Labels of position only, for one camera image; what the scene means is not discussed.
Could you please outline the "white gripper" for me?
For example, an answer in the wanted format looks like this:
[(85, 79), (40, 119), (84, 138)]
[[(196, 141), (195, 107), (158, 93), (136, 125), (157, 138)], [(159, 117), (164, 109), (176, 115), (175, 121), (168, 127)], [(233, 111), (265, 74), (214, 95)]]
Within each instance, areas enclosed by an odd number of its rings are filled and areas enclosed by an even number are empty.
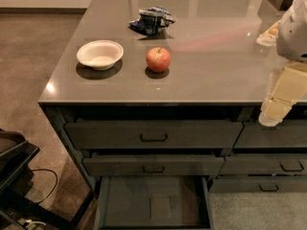
[(260, 34), (256, 42), (275, 46), (277, 53), (289, 60), (302, 61), (286, 65), (261, 106), (258, 117), (264, 127), (280, 124), (292, 107), (307, 93), (307, 0), (293, 0), (277, 21)]

